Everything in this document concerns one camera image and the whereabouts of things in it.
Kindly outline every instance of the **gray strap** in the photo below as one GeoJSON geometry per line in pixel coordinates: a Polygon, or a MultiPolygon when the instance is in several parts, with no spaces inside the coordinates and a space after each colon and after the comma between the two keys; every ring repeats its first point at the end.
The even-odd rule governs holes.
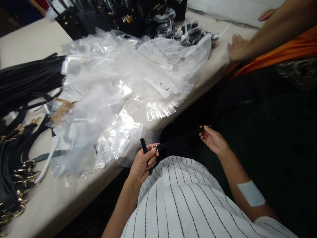
{"type": "MultiPolygon", "coordinates": [[[[52,158],[53,157],[57,157],[57,156],[62,156],[66,153],[66,150],[56,150],[54,151],[53,155],[52,155],[52,158]]],[[[42,160],[46,160],[49,156],[49,153],[47,154],[42,154],[42,155],[39,155],[38,157],[36,157],[35,159],[33,159],[36,163],[37,162],[40,162],[42,160]]]]}

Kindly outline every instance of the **person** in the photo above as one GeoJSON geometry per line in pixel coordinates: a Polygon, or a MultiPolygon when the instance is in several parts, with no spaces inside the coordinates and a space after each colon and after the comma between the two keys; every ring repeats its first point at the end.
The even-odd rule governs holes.
{"type": "Polygon", "coordinates": [[[234,203],[207,168],[178,156],[140,150],[102,238],[296,237],[257,190],[220,133],[204,126],[201,140],[221,162],[234,203]]]}
{"type": "MultiPolygon", "coordinates": [[[[280,14],[278,9],[270,9],[261,14],[258,21],[269,20],[275,14],[280,14]]],[[[231,79],[269,66],[273,66],[272,71],[276,71],[300,91],[310,91],[317,87],[317,26],[282,46],[252,59],[236,70],[231,79]]]]}
{"type": "Polygon", "coordinates": [[[287,0],[250,39],[240,35],[228,44],[232,62],[245,62],[298,37],[317,25],[317,0],[287,0]]]}
{"type": "Polygon", "coordinates": [[[42,16],[46,15],[46,11],[49,8],[46,0],[30,0],[30,3],[36,7],[37,10],[42,14],[42,16]]]}

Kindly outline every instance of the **forearm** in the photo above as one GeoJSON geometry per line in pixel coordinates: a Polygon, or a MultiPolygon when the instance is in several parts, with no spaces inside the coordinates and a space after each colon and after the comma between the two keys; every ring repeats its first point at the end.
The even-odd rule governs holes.
{"type": "Polygon", "coordinates": [[[135,210],[141,184],[129,178],[123,185],[115,209],[102,234],[102,238],[119,238],[124,227],[135,210]]]}
{"type": "Polygon", "coordinates": [[[317,25],[317,0],[287,0],[252,37],[246,54],[253,59],[317,25]]]}
{"type": "Polygon", "coordinates": [[[226,153],[219,155],[218,157],[228,180],[234,200],[248,218],[254,222],[259,217],[268,216],[279,221],[278,217],[267,202],[260,206],[251,207],[242,194],[238,184],[250,182],[251,179],[245,172],[236,155],[231,150],[228,150],[226,153]]]}
{"type": "Polygon", "coordinates": [[[37,10],[41,11],[41,10],[44,10],[37,2],[36,0],[29,0],[30,3],[36,7],[37,10]]]}

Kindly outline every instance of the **pile of plastic bags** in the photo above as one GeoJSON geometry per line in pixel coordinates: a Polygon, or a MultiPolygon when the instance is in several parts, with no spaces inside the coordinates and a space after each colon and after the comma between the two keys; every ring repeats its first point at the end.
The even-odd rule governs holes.
{"type": "Polygon", "coordinates": [[[98,29],[96,36],[63,49],[66,77],[59,98],[74,107],[54,127],[59,149],[67,153],[51,166],[55,175],[75,175],[113,159],[131,164],[145,135],[131,113],[141,104],[148,121],[174,113],[197,83],[194,75],[209,57],[211,34],[184,47],[174,39],[137,39],[98,29]]]}

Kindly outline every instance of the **white wall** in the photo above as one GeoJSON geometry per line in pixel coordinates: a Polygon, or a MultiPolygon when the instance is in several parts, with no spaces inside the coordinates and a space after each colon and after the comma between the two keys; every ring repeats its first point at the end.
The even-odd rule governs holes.
{"type": "Polygon", "coordinates": [[[285,0],[188,0],[187,6],[212,15],[261,27],[257,21],[260,14],[277,8],[285,0]]]}

